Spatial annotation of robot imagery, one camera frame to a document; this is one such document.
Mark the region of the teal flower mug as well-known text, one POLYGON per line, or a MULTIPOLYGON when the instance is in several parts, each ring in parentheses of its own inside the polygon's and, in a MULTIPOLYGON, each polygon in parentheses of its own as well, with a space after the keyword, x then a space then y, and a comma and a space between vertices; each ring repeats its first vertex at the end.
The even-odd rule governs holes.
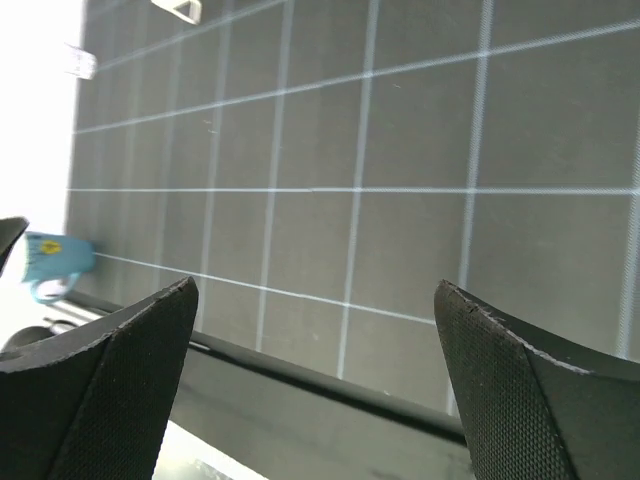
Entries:
POLYGON ((33 300, 49 305, 63 300, 85 273, 96 263, 94 246, 86 240, 67 235, 27 231, 26 268, 22 282, 30 287, 33 300), (40 295, 43 283, 61 281, 64 288, 58 293, 40 295))

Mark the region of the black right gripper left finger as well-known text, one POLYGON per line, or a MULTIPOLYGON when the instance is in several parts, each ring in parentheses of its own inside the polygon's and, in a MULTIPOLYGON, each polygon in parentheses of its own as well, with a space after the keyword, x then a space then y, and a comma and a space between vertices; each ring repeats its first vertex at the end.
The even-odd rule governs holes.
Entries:
POLYGON ((1 355, 4 479, 149 479, 198 307, 185 277, 1 355))

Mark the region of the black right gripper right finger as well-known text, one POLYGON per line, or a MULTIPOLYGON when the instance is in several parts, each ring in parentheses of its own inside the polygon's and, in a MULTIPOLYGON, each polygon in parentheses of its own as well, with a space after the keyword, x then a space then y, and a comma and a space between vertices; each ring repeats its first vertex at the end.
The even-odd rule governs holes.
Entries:
POLYGON ((439 340, 478 479, 639 477, 639 365, 441 281, 439 340))

